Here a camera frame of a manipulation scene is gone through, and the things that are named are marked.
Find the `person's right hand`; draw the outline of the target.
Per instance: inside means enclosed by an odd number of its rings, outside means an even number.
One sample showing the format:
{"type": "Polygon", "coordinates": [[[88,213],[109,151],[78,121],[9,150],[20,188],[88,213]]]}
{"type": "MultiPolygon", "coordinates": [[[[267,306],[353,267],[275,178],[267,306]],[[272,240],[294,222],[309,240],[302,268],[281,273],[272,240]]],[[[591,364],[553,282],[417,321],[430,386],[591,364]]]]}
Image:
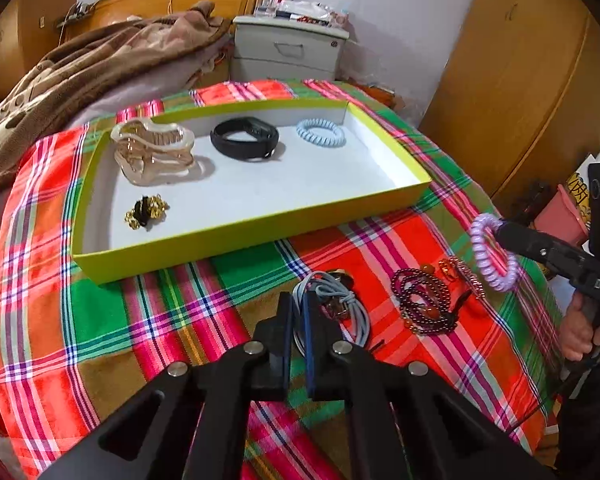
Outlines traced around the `person's right hand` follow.
{"type": "Polygon", "coordinates": [[[585,306],[592,305],[580,292],[573,293],[559,327],[560,350],[568,361],[579,362],[594,347],[600,347],[600,326],[594,328],[584,312],[585,306]]]}

